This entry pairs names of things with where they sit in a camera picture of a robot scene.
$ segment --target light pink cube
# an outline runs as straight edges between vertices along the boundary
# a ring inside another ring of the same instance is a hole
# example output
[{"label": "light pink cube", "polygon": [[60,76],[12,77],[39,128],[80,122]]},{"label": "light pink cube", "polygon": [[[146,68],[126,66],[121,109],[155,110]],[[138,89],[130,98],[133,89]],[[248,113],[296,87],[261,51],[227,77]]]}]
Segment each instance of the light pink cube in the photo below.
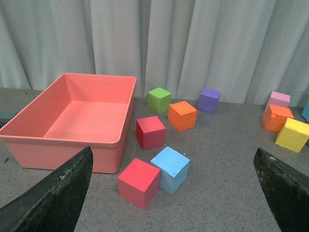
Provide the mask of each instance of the light pink cube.
[{"label": "light pink cube", "polygon": [[290,104],[290,95],[272,91],[270,98],[267,102],[265,112],[268,109],[269,105],[277,105],[277,106],[282,106],[282,107],[288,107],[289,104]]}]

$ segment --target yellow cube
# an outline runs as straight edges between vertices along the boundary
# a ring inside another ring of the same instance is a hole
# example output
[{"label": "yellow cube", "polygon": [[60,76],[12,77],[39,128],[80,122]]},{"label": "yellow cube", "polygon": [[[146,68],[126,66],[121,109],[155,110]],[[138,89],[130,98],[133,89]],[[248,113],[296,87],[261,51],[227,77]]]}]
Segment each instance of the yellow cube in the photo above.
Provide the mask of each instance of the yellow cube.
[{"label": "yellow cube", "polygon": [[299,153],[309,139],[309,124],[287,118],[278,133],[276,144]]}]

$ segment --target green cube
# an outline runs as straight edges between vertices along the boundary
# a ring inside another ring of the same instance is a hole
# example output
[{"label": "green cube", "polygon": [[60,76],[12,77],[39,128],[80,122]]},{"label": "green cube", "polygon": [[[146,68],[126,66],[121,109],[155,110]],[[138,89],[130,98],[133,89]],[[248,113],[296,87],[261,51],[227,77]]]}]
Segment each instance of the green cube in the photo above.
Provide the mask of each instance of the green cube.
[{"label": "green cube", "polygon": [[162,88],[155,88],[147,93],[147,107],[158,114],[169,109],[172,93]]}]

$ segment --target orange cube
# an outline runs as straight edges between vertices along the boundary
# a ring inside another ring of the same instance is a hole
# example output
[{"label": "orange cube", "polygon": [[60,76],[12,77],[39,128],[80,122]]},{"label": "orange cube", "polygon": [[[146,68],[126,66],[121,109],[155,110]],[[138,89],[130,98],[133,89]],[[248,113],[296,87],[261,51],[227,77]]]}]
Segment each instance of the orange cube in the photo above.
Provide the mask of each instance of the orange cube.
[{"label": "orange cube", "polygon": [[177,130],[184,131],[195,125],[197,109],[186,101],[169,105],[169,123]]},{"label": "orange cube", "polygon": [[262,119],[264,129],[279,133],[287,118],[294,118],[289,108],[269,105]]}]

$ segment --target light blue cube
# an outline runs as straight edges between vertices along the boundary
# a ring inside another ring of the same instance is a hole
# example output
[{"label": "light blue cube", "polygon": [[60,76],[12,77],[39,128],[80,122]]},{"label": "light blue cube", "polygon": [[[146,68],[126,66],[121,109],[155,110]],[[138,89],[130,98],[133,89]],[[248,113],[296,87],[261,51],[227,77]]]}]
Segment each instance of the light blue cube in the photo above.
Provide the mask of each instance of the light blue cube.
[{"label": "light blue cube", "polygon": [[161,170],[160,187],[173,194],[186,179],[190,160],[167,146],[150,163]]}]

